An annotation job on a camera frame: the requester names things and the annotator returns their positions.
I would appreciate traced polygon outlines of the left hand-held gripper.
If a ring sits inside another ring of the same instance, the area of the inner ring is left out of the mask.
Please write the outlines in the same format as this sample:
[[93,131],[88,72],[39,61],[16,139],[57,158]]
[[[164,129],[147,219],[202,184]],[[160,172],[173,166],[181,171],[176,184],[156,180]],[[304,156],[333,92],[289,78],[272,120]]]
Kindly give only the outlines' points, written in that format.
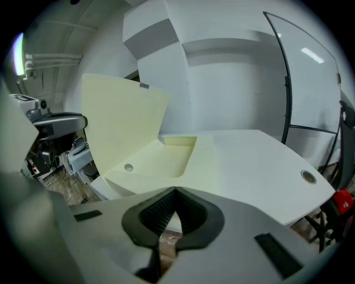
[[80,113],[50,113],[31,122],[31,115],[47,113],[40,100],[23,94],[11,94],[0,80],[0,174],[18,173],[39,134],[74,133],[88,125]]

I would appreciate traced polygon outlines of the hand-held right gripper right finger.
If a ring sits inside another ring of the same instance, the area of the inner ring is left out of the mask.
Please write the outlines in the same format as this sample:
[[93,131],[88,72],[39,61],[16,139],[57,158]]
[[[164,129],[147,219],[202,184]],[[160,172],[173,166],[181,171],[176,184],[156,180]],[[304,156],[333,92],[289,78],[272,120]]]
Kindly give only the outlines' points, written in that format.
[[216,205],[223,228],[208,246],[178,252],[162,284],[310,284],[332,257],[261,210],[200,190],[188,190]]

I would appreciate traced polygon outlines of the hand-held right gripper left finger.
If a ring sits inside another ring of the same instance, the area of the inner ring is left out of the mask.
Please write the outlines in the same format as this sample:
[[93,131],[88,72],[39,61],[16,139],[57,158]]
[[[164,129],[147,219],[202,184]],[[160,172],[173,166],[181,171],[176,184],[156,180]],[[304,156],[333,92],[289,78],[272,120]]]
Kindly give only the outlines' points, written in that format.
[[174,188],[69,207],[52,195],[52,262],[64,284],[178,284],[163,272],[159,238],[173,213]]

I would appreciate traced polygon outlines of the pale yellow cardboard sheet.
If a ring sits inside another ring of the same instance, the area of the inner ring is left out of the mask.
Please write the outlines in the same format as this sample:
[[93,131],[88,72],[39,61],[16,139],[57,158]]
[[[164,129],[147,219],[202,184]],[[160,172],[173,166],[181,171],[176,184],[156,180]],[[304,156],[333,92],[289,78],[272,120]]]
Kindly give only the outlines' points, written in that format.
[[110,199],[181,186],[217,194],[211,135],[158,138],[169,96],[108,75],[85,74],[81,87],[85,134]]

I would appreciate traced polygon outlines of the grey bowl-shaped holder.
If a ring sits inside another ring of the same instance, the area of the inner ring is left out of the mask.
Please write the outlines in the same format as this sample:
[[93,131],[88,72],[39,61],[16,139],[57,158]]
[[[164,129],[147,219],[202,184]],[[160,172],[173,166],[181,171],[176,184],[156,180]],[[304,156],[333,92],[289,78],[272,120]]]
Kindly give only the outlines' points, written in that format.
[[79,137],[74,141],[71,153],[75,155],[80,151],[82,151],[85,147],[86,147],[85,139],[83,137]]

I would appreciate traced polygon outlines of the light blue table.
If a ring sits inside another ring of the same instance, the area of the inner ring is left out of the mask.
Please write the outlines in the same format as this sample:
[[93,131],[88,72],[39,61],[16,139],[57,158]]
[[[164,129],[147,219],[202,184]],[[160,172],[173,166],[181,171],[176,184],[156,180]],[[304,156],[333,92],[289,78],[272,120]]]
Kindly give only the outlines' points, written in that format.
[[69,152],[67,155],[68,163],[72,168],[73,175],[77,174],[83,183],[90,183],[89,178],[95,179],[98,175],[90,149],[85,147],[80,152],[73,154]]

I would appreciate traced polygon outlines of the white ceiling pipes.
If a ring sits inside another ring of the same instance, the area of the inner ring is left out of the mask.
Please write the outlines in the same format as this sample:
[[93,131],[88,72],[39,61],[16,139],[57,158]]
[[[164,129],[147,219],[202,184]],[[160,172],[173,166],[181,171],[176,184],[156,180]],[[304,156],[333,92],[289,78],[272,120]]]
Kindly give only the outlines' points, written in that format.
[[40,69],[78,65],[82,58],[83,55],[81,54],[26,54],[26,59],[24,63],[25,76],[26,78],[32,77],[33,72]]

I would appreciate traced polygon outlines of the white table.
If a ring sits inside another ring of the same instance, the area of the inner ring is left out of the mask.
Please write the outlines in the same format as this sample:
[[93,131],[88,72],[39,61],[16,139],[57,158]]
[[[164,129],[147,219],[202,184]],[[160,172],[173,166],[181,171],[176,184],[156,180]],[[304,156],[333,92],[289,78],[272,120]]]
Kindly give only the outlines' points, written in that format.
[[[161,139],[172,135],[184,134],[165,134]],[[214,195],[252,205],[283,225],[308,215],[334,194],[333,187],[311,164],[259,130],[189,135],[213,137],[220,189]],[[316,184],[307,183],[300,174],[302,170],[311,172]],[[104,195],[110,188],[101,177],[91,187],[102,200],[115,200]]]

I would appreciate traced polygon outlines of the person's grey shirt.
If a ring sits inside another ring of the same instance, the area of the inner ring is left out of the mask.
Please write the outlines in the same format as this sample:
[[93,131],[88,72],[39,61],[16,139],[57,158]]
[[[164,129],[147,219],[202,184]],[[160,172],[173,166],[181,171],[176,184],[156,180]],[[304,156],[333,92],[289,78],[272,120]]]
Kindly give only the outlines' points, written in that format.
[[0,173],[0,249],[21,284],[84,284],[55,220],[49,192],[18,173]]

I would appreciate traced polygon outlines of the red bag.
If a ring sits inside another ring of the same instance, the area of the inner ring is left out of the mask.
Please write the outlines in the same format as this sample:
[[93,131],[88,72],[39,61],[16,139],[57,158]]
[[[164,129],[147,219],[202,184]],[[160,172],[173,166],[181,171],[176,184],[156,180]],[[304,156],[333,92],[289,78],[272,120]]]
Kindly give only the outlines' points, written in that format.
[[332,201],[340,215],[346,214],[354,206],[353,195],[345,188],[336,191]]

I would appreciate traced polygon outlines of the black mesh office chair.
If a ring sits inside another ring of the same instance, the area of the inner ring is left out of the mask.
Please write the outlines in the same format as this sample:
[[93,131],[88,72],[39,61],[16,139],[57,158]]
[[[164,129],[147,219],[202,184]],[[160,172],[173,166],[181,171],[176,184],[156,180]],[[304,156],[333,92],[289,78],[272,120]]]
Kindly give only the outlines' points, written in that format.
[[[334,193],[343,188],[347,189],[353,175],[355,175],[355,110],[342,100],[339,103],[341,105],[340,157],[331,179]],[[308,242],[313,243],[315,240],[319,240],[319,252],[322,252],[333,240],[336,242],[343,240],[346,227],[352,216],[355,215],[355,195],[353,195],[353,199],[354,206],[344,215],[339,214],[331,197],[320,206],[320,212],[314,218],[305,216],[306,221],[316,232]]]

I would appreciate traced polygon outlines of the whiteboard on black stand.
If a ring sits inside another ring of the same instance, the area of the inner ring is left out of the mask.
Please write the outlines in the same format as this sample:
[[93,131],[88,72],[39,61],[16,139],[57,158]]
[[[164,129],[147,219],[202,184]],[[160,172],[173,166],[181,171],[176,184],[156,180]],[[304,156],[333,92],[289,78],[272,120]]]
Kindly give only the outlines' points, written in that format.
[[275,14],[263,14],[276,36],[286,67],[282,143],[290,128],[336,134],[341,79],[335,57],[299,26]]

